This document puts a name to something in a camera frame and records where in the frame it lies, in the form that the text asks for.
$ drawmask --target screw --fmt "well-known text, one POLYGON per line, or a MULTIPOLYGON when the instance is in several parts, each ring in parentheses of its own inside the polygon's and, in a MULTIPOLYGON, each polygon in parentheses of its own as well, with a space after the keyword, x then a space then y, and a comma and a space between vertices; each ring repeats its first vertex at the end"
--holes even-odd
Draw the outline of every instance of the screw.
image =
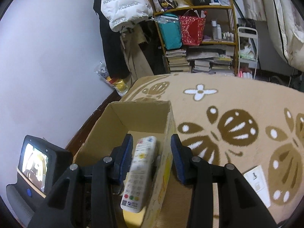
POLYGON ((199 156, 194 156, 194 157, 192 157, 192 159, 191 159, 193 162, 199 162, 199 161, 201 161, 201 158, 199 157, 199 156))
POLYGON ((76 170, 77 168, 78 168, 78 165, 76 165, 76 164, 70 165, 70 170, 76 170))
POLYGON ((106 156, 103 158, 103 162, 110 163, 112 161, 112 158, 110 156, 106 156))
POLYGON ((226 164, 226 168, 228 170, 234 170, 235 169, 235 166, 233 164, 226 164))

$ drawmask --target red patterned bag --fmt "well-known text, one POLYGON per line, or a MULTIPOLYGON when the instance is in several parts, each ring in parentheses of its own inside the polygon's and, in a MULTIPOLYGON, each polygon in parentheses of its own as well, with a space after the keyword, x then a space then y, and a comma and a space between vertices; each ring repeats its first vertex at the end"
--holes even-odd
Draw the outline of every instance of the red patterned bag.
POLYGON ((181 39, 184 45, 200 45, 203 40, 206 18, 187 16, 188 12, 179 16, 181 39))

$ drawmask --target white puffer jacket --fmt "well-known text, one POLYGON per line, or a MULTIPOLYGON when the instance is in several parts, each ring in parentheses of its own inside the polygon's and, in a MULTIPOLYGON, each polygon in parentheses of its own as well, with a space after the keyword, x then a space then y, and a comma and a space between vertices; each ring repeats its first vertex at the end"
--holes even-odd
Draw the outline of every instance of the white puffer jacket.
POLYGON ((133 28, 153 13, 148 0, 101 0, 101 11, 114 32, 133 28))

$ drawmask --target black pants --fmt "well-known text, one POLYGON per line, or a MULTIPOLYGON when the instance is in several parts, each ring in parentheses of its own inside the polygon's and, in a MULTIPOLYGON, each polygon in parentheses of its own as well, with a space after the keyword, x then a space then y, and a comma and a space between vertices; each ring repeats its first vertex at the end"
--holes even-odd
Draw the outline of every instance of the black pants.
POLYGON ((120 33, 111 30, 109 21, 100 10, 101 0, 94 0, 93 9, 99 15, 102 47, 109 75, 111 78, 124 79, 130 72, 121 51, 120 33))

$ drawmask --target white card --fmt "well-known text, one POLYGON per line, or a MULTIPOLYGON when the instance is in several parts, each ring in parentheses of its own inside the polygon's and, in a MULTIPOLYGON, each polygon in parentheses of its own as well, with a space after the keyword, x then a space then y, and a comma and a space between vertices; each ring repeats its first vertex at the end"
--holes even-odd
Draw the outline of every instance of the white card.
POLYGON ((244 174, 245 179, 268 208, 271 205, 267 182, 262 166, 257 166, 244 174))

